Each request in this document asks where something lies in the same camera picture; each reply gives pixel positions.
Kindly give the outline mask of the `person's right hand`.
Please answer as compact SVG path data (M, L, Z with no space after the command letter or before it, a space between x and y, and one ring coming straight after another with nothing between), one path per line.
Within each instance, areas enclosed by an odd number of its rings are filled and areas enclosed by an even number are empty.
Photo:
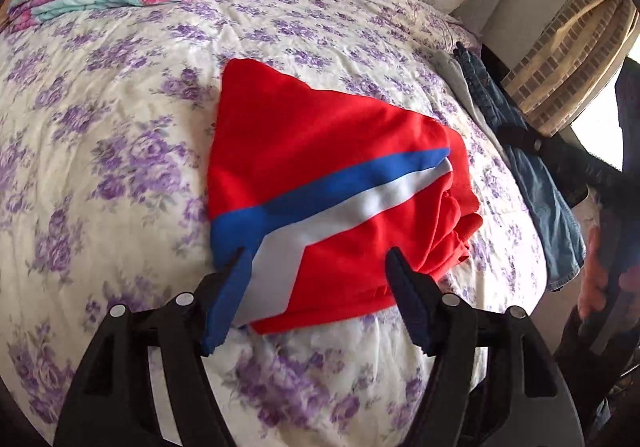
M601 232L598 226L591 228L588 243L587 256L582 274L577 301L577 311L580 319L585 320L597 311L603 311L606 304L605 288L608 285L608 271L600 263L598 251L600 248ZM632 321L639 319L639 292L640 273L639 265L634 265L620 275L618 279L620 290L632 294L632 301L628 307L627 315Z

